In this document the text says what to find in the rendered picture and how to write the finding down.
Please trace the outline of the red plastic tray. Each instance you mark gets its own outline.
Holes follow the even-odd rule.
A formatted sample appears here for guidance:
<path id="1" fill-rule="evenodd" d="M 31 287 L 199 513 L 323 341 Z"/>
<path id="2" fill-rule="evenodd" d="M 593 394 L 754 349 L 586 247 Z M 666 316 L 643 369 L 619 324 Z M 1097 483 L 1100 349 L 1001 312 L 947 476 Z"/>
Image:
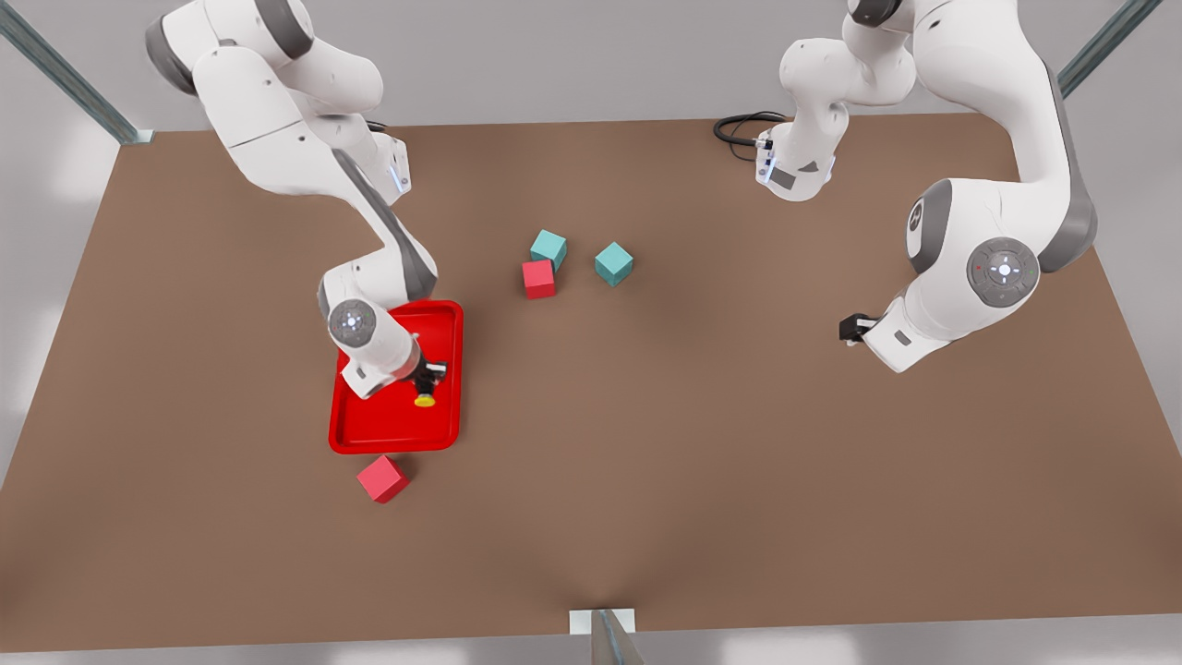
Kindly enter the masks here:
<path id="1" fill-rule="evenodd" d="M 439 451 L 459 437 L 465 312 L 454 300 L 418 300 L 394 308 L 392 319 L 417 333 L 427 358 L 447 361 L 448 374 L 435 389 L 430 408 L 413 403 L 416 391 L 409 382 L 394 383 L 362 399 L 344 379 L 349 358 L 339 353 L 327 433 L 337 454 Z"/>

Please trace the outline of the silver frame post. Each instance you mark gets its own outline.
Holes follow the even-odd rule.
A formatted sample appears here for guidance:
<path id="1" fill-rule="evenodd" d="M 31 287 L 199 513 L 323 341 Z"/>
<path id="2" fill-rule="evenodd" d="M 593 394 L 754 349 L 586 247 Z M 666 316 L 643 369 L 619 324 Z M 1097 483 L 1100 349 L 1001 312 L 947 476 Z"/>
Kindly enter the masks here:
<path id="1" fill-rule="evenodd" d="M 1058 85 L 1063 98 L 1067 98 L 1090 74 L 1104 61 L 1113 51 L 1131 35 L 1141 22 L 1152 15 L 1164 0 L 1126 0 L 1109 18 L 1109 20 L 1097 30 L 1097 33 L 1058 73 Z"/>
<path id="2" fill-rule="evenodd" d="M 569 611 L 570 635 L 590 635 L 591 665 L 645 665 L 634 644 L 635 609 Z"/>
<path id="3" fill-rule="evenodd" d="M 151 143 L 152 131 L 135 128 L 134 123 L 97 92 L 92 84 L 8 4 L 8 0 L 0 0 L 0 35 L 122 146 Z"/>

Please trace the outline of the teal cube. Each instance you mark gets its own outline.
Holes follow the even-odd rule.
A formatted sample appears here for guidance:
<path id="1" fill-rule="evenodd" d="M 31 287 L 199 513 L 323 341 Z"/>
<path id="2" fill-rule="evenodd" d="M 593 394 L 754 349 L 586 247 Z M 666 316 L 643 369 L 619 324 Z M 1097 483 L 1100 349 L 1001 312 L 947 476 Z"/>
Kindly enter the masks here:
<path id="1" fill-rule="evenodd" d="M 596 255 L 595 270 L 605 283 L 615 287 L 632 273 L 634 256 L 618 243 L 608 245 Z"/>
<path id="2" fill-rule="evenodd" d="M 530 248 L 531 261 L 548 260 L 552 270 L 557 272 L 561 268 L 561 262 L 565 260 L 566 254 L 566 237 L 548 230 L 537 232 L 535 241 L 533 241 Z"/>

